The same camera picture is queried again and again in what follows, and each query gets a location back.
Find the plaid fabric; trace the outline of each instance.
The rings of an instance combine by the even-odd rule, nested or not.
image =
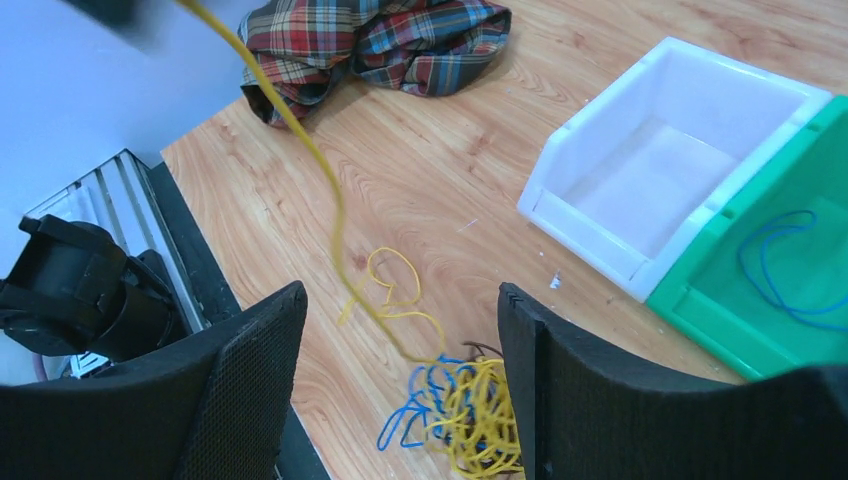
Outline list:
[[[238,34],[298,117],[348,71],[413,95],[449,95],[506,45],[512,13],[484,0],[271,0]],[[284,126],[256,79],[242,91],[265,123]]]

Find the blue cord in green bin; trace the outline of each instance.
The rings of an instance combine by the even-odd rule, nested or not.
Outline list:
[[[781,223],[785,219],[802,215],[808,217],[809,220],[806,223]],[[762,227],[760,227],[760,229],[749,235],[742,242],[737,252],[737,258],[739,259],[739,265],[742,267],[742,271],[744,272],[745,277],[748,278],[751,284],[754,285],[754,288],[756,288],[757,291],[760,292],[760,295],[762,295],[763,299],[765,299],[765,301],[767,301],[769,304],[785,311],[790,317],[805,325],[848,333],[848,326],[831,325],[827,323],[816,322],[801,316],[824,315],[827,313],[831,313],[839,308],[844,307],[845,305],[848,305],[848,295],[846,295],[842,300],[824,308],[809,309],[792,307],[786,303],[786,300],[783,298],[783,295],[780,293],[777,288],[777,285],[774,282],[774,278],[772,278],[771,273],[769,272],[768,263],[766,261],[766,254],[768,253],[768,248],[771,243],[777,240],[778,238],[785,237],[787,235],[808,232],[813,227],[815,227],[817,222],[818,216],[815,214],[815,212],[811,210],[796,210],[793,212],[784,213],[783,215],[779,215],[770,220]],[[767,237],[760,245],[760,266],[762,268],[763,277],[765,278],[768,290],[771,291],[771,294],[766,292],[766,289],[764,289],[763,286],[761,286],[759,283],[757,283],[756,280],[754,280],[754,276],[751,274],[751,271],[748,269],[748,266],[746,265],[745,260],[743,258],[743,253],[750,246],[750,244],[763,235],[767,235]]]

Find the wooden table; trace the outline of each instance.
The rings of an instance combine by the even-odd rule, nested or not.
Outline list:
[[[768,70],[846,91],[843,0],[505,0],[510,45],[472,86],[416,98],[351,81],[306,122],[349,204],[348,271],[399,249],[424,284],[419,308],[463,340],[497,344],[498,284],[514,282],[581,327],[695,375],[739,378],[528,224],[515,204],[547,136],[667,35]],[[327,255],[334,205],[305,149],[236,102],[167,148],[176,177],[242,306],[295,279],[310,297],[292,402],[337,479],[445,478],[447,462],[375,438],[405,401],[404,362],[364,313],[339,327],[348,295]],[[562,284],[549,287],[556,271]],[[380,271],[403,285],[408,272]],[[383,293],[369,288],[371,298]],[[423,321],[395,325],[420,353]]]

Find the green plastic bin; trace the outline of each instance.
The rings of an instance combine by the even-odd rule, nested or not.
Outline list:
[[[848,333],[801,323],[751,280],[776,301],[760,257],[768,235],[751,235],[800,210],[813,212],[817,223],[773,239],[765,264],[785,304],[821,310],[848,295],[848,97],[835,97],[710,220],[646,303],[748,379],[848,363]],[[848,306],[798,316],[848,330]]]

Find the yellow rope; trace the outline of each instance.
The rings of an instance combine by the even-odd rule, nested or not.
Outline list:
[[[176,0],[178,3],[182,4],[189,11],[194,13],[198,18],[203,20],[210,28],[215,30],[218,35],[221,36],[230,46],[235,49],[235,51],[239,54],[239,56],[244,60],[247,64],[247,68],[253,73],[253,76],[256,77],[256,81],[259,82],[259,88],[262,90],[262,93],[268,97],[268,100],[274,105],[274,108],[277,109],[278,112],[283,116],[283,120],[285,120],[286,125],[291,129],[292,132],[300,139],[306,149],[309,150],[309,153],[315,157],[315,160],[318,162],[318,166],[321,167],[321,171],[324,173],[324,176],[327,177],[327,181],[330,183],[330,188],[333,192],[333,201],[336,203],[336,217],[333,224],[333,234],[330,239],[330,256],[333,260],[333,268],[336,270],[336,273],[339,276],[342,284],[344,284],[348,293],[356,299],[356,302],[362,305],[362,308],[365,309],[365,312],[368,313],[368,316],[371,317],[380,329],[389,337],[389,340],[392,344],[397,348],[400,355],[406,360],[414,363],[431,363],[434,362],[435,358],[426,358],[426,357],[417,357],[409,353],[409,350],[403,346],[403,344],[398,340],[394,333],[389,329],[386,325],[385,319],[377,313],[377,310],[368,303],[367,300],[362,296],[362,294],[353,286],[350,279],[345,273],[344,269],[344,242],[343,242],[343,232],[344,232],[344,222],[347,214],[345,213],[345,201],[344,194],[342,192],[341,183],[339,183],[338,178],[336,178],[336,174],[333,172],[333,167],[330,165],[330,162],[327,161],[324,154],[318,150],[318,147],[315,145],[315,142],[309,137],[309,134],[306,133],[306,130],[303,129],[303,125],[297,120],[297,117],[294,116],[291,109],[289,109],[286,102],[274,90],[274,85],[271,83],[271,80],[265,75],[262,71],[262,67],[259,66],[259,63],[253,57],[253,54],[250,53],[250,50],[242,43],[242,41],[238,38],[238,36],[232,32],[226,25],[221,23],[215,15],[212,14],[209,10],[206,9],[203,5],[201,5],[197,0]]]
[[[321,171],[327,178],[332,190],[333,200],[336,203],[336,215],[330,240],[330,255],[333,268],[352,297],[351,302],[348,302],[348,305],[342,312],[340,322],[344,322],[347,315],[350,314],[353,303],[358,303],[379,326],[380,330],[388,337],[389,341],[404,359],[413,363],[437,364],[439,361],[438,357],[427,358],[412,355],[391,329],[389,329],[387,323],[391,319],[416,315],[423,316],[433,324],[439,333],[441,342],[440,351],[443,352],[445,350],[444,330],[440,323],[432,316],[423,312],[387,313],[389,307],[412,305],[421,298],[421,281],[412,263],[399,252],[388,247],[379,248],[371,254],[368,259],[368,274],[372,280],[388,290],[383,311],[377,311],[361,293],[362,287],[356,288],[348,278],[347,273],[345,273],[343,233],[347,215],[345,212],[342,186],[338,178],[336,178],[332,166],[303,129],[303,126],[288,108],[283,98],[274,89],[273,84],[262,71],[262,67],[260,67],[253,54],[238,36],[197,0],[176,1],[218,33],[239,54],[259,83],[259,88],[277,111],[280,112],[289,129],[306,146],[312,156],[315,157]],[[413,272],[417,292],[412,300],[392,302],[396,285],[381,280],[371,265],[374,256],[381,252],[389,252],[397,255]],[[443,451],[449,456],[453,470],[466,478],[489,478],[504,470],[522,470],[520,467],[513,466],[520,454],[520,448],[515,433],[515,419],[512,412],[512,404],[509,401],[506,375],[502,368],[503,361],[492,359],[478,360],[469,362],[465,366],[472,366],[474,368],[474,374],[468,370],[463,371],[462,366],[456,367],[455,371],[459,372],[460,381],[457,382],[457,387],[450,392],[445,401],[443,409],[447,414],[443,418],[438,419],[436,423],[428,426],[428,431],[432,432],[433,428],[441,426],[445,432],[448,432],[451,436],[451,442]],[[471,418],[469,415],[471,412],[467,408],[468,398],[472,399],[471,404],[474,406],[473,427],[469,424],[469,419]],[[486,448],[482,452],[476,448],[476,445],[479,443],[485,443],[486,445]]]

